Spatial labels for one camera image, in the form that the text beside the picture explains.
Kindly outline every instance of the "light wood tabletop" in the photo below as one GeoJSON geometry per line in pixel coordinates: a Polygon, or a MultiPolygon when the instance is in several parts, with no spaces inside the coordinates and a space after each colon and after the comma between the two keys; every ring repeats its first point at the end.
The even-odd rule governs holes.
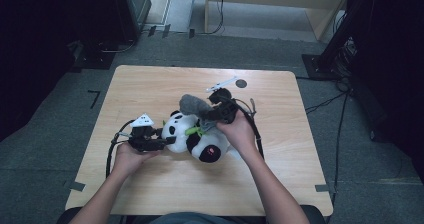
{"type": "MultiPolygon", "coordinates": [[[[234,98],[254,99],[265,161],[300,204],[324,216],[333,207],[295,76],[286,71],[120,66],[116,69],[78,171],[83,191],[71,190],[66,209],[83,206],[105,180],[110,141],[121,126],[147,113],[162,128],[184,94],[207,100],[205,89],[237,76],[247,82],[225,86],[234,98]]],[[[131,132],[128,126],[124,131],[131,132]]],[[[188,152],[165,150],[124,183],[112,214],[163,215],[195,211],[219,216],[263,216],[264,210],[242,159],[227,153],[202,163],[188,152]]]]}

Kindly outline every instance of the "gray carpet floor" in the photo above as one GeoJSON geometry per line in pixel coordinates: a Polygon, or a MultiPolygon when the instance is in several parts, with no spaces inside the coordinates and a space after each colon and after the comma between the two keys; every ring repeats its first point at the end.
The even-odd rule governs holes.
{"type": "MultiPolygon", "coordinates": [[[[110,70],[66,73],[30,122],[0,143],[0,223],[56,222],[70,192],[64,184],[78,172],[117,66],[284,70],[306,77],[301,54],[324,49],[325,44],[308,42],[143,34],[116,55],[110,70]],[[93,108],[95,94],[88,90],[101,92],[93,108]]],[[[331,81],[299,79],[298,85],[305,107],[340,93],[331,81]]],[[[391,143],[370,141],[366,118],[352,96],[346,102],[334,190],[342,105],[339,98],[308,114],[325,179],[337,191],[331,223],[423,223],[424,187],[410,159],[391,143]]]]}

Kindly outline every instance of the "forearm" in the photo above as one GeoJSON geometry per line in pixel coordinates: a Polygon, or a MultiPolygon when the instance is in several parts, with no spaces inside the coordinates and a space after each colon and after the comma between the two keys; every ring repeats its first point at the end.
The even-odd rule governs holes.
{"type": "Polygon", "coordinates": [[[71,223],[106,223],[125,179],[124,175],[112,172],[71,223]]]}
{"type": "Polygon", "coordinates": [[[302,208],[257,152],[244,155],[269,223],[309,223],[302,208]]]}

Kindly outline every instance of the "panda eye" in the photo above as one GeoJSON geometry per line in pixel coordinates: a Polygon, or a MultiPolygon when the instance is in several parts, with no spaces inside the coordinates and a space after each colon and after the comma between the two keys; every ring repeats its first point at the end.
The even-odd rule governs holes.
{"type": "Polygon", "coordinates": [[[170,126],[169,127],[169,133],[171,133],[171,135],[174,135],[174,133],[175,133],[175,127],[170,126]]]}

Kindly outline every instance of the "white triangular tag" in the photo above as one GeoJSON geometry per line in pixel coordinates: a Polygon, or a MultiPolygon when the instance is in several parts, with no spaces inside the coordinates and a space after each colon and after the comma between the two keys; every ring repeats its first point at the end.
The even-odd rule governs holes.
{"type": "Polygon", "coordinates": [[[137,120],[133,121],[130,126],[131,127],[139,127],[139,126],[153,126],[155,123],[150,119],[150,117],[144,113],[137,120]]]}

